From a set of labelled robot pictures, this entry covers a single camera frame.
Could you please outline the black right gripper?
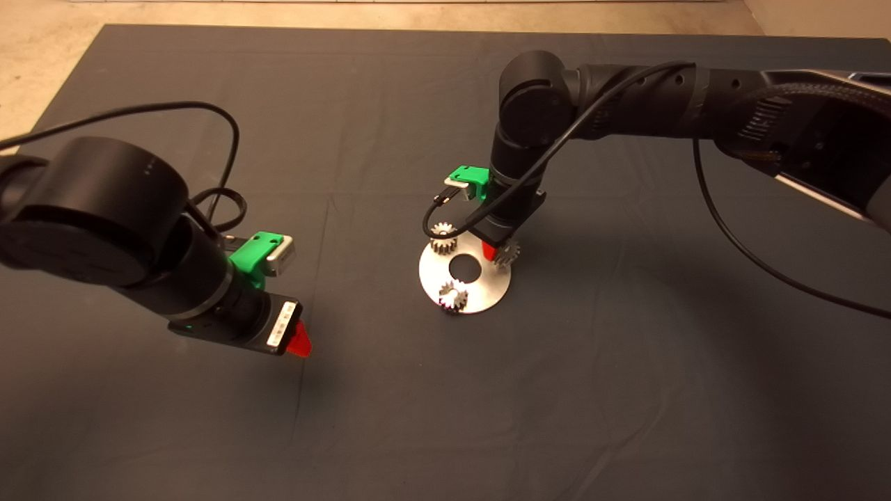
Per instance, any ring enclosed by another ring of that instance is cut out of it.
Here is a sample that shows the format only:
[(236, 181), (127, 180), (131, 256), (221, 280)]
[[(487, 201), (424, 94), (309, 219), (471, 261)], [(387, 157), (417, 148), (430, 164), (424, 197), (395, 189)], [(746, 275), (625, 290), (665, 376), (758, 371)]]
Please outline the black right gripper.
[(544, 203), (547, 193), (543, 190), (519, 191), (507, 202), (490, 210), (492, 203), (483, 202), (471, 213), (477, 216), (488, 209), (487, 215), (470, 229), (470, 233), (482, 241), (482, 250), (488, 261), (499, 260), (499, 247), (525, 224)]

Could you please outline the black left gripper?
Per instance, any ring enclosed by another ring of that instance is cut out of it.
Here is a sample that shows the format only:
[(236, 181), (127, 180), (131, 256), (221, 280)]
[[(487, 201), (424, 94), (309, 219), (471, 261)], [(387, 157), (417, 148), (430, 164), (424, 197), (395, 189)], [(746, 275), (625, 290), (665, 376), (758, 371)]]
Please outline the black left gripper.
[(169, 321), (170, 332), (195, 340), (261, 354), (308, 358), (313, 345), (301, 317), (298, 299), (265, 291), (250, 291), (238, 299), (220, 301), (200, 316)]

